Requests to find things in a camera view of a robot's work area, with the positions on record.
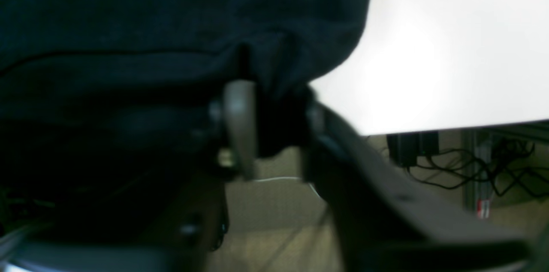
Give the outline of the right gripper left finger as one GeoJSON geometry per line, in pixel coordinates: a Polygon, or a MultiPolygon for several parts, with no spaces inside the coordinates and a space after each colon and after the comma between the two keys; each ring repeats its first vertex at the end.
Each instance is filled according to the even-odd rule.
{"type": "Polygon", "coordinates": [[[258,153],[256,89],[250,81],[226,84],[195,108],[178,108],[173,123],[171,247],[209,251],[230,226],[226,182],[255,176],[258,153]]]}

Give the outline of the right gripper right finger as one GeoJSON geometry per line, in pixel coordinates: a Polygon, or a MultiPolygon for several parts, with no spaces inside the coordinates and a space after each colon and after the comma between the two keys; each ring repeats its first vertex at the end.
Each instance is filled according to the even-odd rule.
{"type": "Polygon", "coordinates": [[[303,178],[327,202],[347,272],[519,272],[527,239],[446,203],[394,169],[304,92],[303,178]]]}

